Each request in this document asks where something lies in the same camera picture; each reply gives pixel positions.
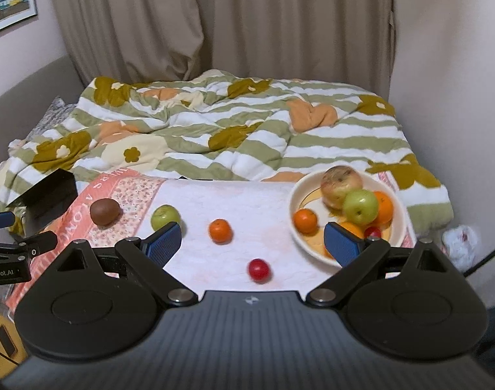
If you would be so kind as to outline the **medium orange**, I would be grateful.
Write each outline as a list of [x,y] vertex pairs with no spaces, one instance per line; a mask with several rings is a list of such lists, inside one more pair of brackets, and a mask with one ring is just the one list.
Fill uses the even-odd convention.
[[349,231],[354,236],[358,237],[359,239],[363,240],[365,238],[365,231],[360,226],[353,224],[352,222],[349,221],[340,222],[339,225],[342,226],[346,231]]

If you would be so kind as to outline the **pink floral table cloth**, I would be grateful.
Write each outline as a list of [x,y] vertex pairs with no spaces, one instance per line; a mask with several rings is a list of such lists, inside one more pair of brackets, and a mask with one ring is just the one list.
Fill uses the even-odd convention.
[[146,240],[163,205],[182,217],[182,243],[151,258],[198,296],[206,291],[297,291],[306,295],[340,267],[323,254],[323,235],[307,252],[292,234],[297,205],[290,182],[161,179],[119,169],[80,186],[77,199],[49,229],[57,247],[31,263],[32,279],[15,286],[6,304],[16,309],[26,292],[74,240],[113,247],[128,237]]

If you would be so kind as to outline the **black box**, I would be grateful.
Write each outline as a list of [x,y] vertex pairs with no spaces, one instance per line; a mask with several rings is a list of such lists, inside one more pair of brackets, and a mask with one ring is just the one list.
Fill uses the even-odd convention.
[[35,235],[62,216],[77,197],[74,174],[57,169],[10,204],[16,216],[10,235],[19,241]]

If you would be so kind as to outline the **beige curtain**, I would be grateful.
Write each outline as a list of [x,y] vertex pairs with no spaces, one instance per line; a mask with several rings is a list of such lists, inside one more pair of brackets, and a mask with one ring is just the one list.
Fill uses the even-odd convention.
[[393,0],[53,0],[85,82],[240,77],[344,82],[387,96]]

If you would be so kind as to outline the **large blemished apple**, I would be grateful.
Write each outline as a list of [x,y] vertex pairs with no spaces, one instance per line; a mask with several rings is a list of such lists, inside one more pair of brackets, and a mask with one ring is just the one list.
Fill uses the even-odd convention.
[[346,195],[352,190],[362,189],[363,180],[351,167],[345,165],[333,166],[321,178],[320,190],[323,202],[333,210],[343,207]]

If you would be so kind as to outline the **cream bowl with duck print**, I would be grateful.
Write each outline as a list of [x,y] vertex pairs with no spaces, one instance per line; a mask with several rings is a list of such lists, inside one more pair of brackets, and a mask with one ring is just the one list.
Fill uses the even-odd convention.
[[[364,189],[372,192],[381,191],[386,193],[394,205],[394,215],[392,220],[386,225],[378,226],[381,228],[381,238],[390,243],[390,246],[392,247],[413,247],[415,244],[415,238],[412,236],[412,232],[410,231],[410,219],[405,206],[398,198],[396,190],[392,186],[392,180],[384,173],[367,174],[360,172],[359,175],[363,180]],[[343,211],[330,209],[323,202],[322,192],[320,190],[322,176],[323,172],[321,171],[307,174],[293,187],[288,200],[290,228],[294,241],[303,251],[310,254],[313,258],[316,258],[320,262],[340,268],[341,265],[332,255],[332,252],[325,247],[324,231],[328,223],[334,222],[339,225],[340,222],[348,220],[344,216]],[[292,217],[293,214],[300,209],[313,210],[313,212],[317,215],[318,229],[316,233],[304,235],[296,230]],[[369,225],[360,227],[365,231],[365,229],[369,226],[377,225],[372,222]]]

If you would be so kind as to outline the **red plum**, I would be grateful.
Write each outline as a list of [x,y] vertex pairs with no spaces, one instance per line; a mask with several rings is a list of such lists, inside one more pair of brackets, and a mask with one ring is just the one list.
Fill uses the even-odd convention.
[[252,259],[247,267],[248,275],[255,283],[266,283],[271,278],[270,265],[263,259]]
[[366,239],[380,239],[381,236],[381,228],[378,226],[369,226],[365,229],[364,237]]

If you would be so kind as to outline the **white plastic bag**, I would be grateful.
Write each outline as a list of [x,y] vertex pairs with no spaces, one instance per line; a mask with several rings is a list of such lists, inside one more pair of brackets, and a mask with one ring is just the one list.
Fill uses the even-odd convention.
[[457,226],[446,230],[441,237],[442,246],[455,268],[464,273],[476,258],[478,236],[470,226]]

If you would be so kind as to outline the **grey sofa backrest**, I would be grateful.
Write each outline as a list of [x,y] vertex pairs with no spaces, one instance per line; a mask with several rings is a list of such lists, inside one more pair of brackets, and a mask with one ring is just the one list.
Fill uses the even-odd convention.
[[78,101],[85,84],[69,57],[61,57],[31,74],[0,96],[0,163],[8,145],[25,137],[46,113],[54,98]]

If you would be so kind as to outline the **brown kiwi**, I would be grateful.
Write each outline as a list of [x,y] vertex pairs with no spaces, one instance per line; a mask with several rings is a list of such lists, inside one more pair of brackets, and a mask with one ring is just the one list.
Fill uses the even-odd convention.
[[120,205],[111,198],[102,198],[93,202],[89,211],[93,223],[100,227],[111,225],[121,215]]

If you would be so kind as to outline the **red plum front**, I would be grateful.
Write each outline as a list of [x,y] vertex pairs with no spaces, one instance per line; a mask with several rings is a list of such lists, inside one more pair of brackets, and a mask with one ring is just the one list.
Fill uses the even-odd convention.
[[381,236],[381,228],[378,226],[369,226],[365,229],[364,237],[366,239],[380,239]]

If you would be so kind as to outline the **green apple front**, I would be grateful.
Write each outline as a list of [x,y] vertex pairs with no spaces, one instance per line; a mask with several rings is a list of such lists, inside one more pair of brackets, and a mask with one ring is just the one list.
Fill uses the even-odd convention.
[[356,189],[345,196],[342,211],[348,221],[358,226],[366,226],[378,216],[378,199],[370,190]]

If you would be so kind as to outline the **large orange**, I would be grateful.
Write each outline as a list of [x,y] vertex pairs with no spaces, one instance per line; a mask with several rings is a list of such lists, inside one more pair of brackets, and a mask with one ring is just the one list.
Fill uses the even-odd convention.
[[374,220],[377,226],[388,224],[394,215],[394,205],[389,196],[381,191],[375,191],[374,195],[378,201],[378,215]]

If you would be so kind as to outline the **patterned grey pillow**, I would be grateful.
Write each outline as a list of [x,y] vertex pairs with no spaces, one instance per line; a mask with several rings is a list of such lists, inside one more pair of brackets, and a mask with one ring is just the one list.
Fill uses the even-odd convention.
[[76,103],[66,103],[60,96],[55,97],[41,120],[26,136],[26,141],[30,141],[45,131],[56,127],[69,117],[76,106]]

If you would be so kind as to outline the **green apple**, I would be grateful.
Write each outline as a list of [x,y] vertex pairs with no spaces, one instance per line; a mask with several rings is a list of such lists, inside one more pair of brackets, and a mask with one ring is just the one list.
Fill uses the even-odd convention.
[[151,215],[151,228],[154,231],[160,230],[169,223],[179,224],[182,221],[181,214],[172,205],[164,204],[157,207]]
[[356,189],[345,196],[342,211],[348,221],[358,226],[366,226],[378,216],[378,199],[370,190]]

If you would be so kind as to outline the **striped floral duvet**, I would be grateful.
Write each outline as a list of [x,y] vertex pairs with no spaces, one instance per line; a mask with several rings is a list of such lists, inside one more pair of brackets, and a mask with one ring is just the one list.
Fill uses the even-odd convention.
[[94,78],[60,123],[11,144],[0,164],[0,211],[57,169],[79,188],[129,168],[161,178],[295,181],[348,165],[385,174],[417,235],[449,224],[448,190],[417,161],[395,109],[356,85],[238,78],[126,84]]

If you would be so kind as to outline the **small mandarin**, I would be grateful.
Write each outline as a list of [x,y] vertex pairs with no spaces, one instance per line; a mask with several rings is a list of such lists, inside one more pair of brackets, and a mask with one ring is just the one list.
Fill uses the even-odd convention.
[[304,235],[316,233],[318,229],[318,217],[310,209],[297,210],[292,217],[294,227]]
[[211,240],[219,245],[229,243],[234,236],[233,229],[229,223],[222,218],[213,220],[209,224],[208,231]]

